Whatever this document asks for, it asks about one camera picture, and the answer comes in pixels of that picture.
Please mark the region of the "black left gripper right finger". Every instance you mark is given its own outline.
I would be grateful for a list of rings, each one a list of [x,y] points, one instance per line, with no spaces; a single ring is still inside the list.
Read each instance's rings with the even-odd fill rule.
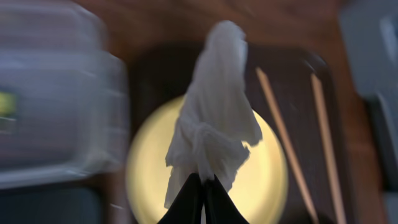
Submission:
[[[214,175],[204,183],[206,224],[249,224]]]

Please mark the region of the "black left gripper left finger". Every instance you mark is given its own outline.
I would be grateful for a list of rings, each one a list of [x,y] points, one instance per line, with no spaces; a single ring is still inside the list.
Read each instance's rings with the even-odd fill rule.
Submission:
[[[203,193],[199,175],[190,174],[158,224],[200,224],[204,201]]]

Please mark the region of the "yellow plate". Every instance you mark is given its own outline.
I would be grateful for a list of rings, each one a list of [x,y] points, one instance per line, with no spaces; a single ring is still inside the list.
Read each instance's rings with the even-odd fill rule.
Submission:
[[[167,212],[164,202],[172,169],[165,165],[165,157],[183,101],[180,96],[156,109],[133,139],[126,164],[126,191],[138,223],[157,223]],[[248,147],[249,158],[239,168],[228,194],[249,223],[278,223],[287,200],[287,164],[271,127],[258,113],[254,116],[262,140]]]

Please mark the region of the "white tissue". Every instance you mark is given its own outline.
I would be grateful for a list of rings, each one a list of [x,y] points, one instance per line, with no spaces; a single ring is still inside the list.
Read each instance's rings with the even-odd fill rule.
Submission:
[[[230,190],[249,157],[243,144],[255,146],[262,140],[245,95],[247,54],[245,34],[231,21],[217,23],[207,35],[165,157],[172,168],[165,208],[192,173],[200,182],[218,178]]]

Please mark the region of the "green yellow snack wrapper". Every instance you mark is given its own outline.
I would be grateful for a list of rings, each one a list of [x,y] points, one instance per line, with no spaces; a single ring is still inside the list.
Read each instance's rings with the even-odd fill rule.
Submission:
[[[16,95],[1,91],[0,93],[0,113],[1,117],[12,118],[16,113]]]

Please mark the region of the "black waste tray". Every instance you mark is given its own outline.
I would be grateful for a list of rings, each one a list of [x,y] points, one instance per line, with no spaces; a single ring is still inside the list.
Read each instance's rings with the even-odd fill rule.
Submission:
[[[1,224],[101,224],[100,196],[86,188],[1,194]]]

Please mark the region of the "grey dishwasher rack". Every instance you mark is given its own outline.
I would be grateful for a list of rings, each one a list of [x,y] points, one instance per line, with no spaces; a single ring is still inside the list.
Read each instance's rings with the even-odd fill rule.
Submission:
[[[350,1],[339,22],[356,92],[371,117],[387,221],[397,223],[397,0]]]

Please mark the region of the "left wooden chopstick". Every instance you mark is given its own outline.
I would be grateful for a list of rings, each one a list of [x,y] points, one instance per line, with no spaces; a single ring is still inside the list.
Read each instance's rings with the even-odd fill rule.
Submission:
[[[320,222],[317,215],[317,211],[315,209],[312,197],[310,195],[310,191],[307,187],[305,177],[303,176],[301,166],[295,154],[294,147],[291,143],[289,133],[287,131],[287,128],[285,127],[282,113],[280,112],[279,105],[277,103],[277,100],[275,98],[274,92],[271,87],[271,83],[268,79],[268,76],[259,67],[256,68],[256,74],[261,84],[261,88],[264,92],[264,96],[266,97],[267,103],[271,110],[278,132],[280,134],[282,144],[284,145],[289,164],[293,171],[295,180],[298,184],[300,194],[303,198],[307,212],[311,218],[312,223],[319,224]]]

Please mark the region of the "wooden chopstick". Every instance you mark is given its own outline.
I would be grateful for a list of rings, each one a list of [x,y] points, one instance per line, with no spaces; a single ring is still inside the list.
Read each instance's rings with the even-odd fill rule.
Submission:
[[[320,79],[315,74],[311,74],[311,83],[313,88],[315,106],[317,109],[318,124],[323,143],[323,151],[326,162],[326,170],[328,172],[331,197],[336,215],[336,223],[347,224],[345,208],[343,205],[343,197],[340,189],[340,180],[338,177],[338,169],[335,161],[334,147],[331,137],[328,113],[326,110],[323,86]]]
[[[315,209],[312,197],[310,195],[310,191],[307,187],[305,177],[303,176],[301,166],[295,154],[294,147],[291,143],[289,133],[287,131],[287,128],[285,127],[282,113],[280,112],[279,105],[277,103],[277,100],[275,98],[274,92],[271,87],[271,83],[268,79],[268,76],[259,67],[256,68],[256,74],[261,84],[261,88],[264,92],[264,96],[266,97],[267,103],[271,110],[278,132],[280,134],[282,144],[284,145],[289,164],[293,171],[295,180],[298,184],[300,194],[303,198],[307,212],[311,218],[312,223],[319,224],[320,222],[317,215],[317,211]]]

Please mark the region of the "brown serving tray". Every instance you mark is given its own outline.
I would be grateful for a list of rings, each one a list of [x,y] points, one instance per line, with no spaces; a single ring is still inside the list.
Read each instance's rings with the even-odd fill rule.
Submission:
[[[186,92],[202,44],[160,45],[141,55],[129,69],[134,137],[144,121],[160,106]],[[345,143],[333,79],[325,62],[302,49],[250,45],[245,71],[246,96],[254,110],[279,133],[257,79],[259,67],[271,83],[290,140],[295,150],[314,206],[322,223],[336,223],[323,143],[313,96],[311,74],[323,86],[347,223],[358,221],[353,204]],[[303,198],[287,162],[287,200],[278,223],[309,223]]]

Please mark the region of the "right wooden chopstick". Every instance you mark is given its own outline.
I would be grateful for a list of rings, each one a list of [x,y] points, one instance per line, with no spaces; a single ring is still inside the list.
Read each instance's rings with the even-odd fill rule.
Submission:
[[[315,106],[317,109],[318,124],[323,143],[323,151],[326,162],[326,170],[328,172],[331,197],[336,215],[336,223],[347,224],[345,208],[343,205],[343,197],[340,189],[340,180],[338,177],[338,169],[335,161],[334,147],[331,137],[328,113],[326,110],[323,86],[320,79],[315,74],[311,74],[311,83],[313,88]]]

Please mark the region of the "clear plastic bin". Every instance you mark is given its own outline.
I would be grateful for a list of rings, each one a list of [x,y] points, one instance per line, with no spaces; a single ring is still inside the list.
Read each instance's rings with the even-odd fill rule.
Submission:
[[[71,1],[1,2],[1,188],[118,169],[129,138],[125,66],[103,22]]]

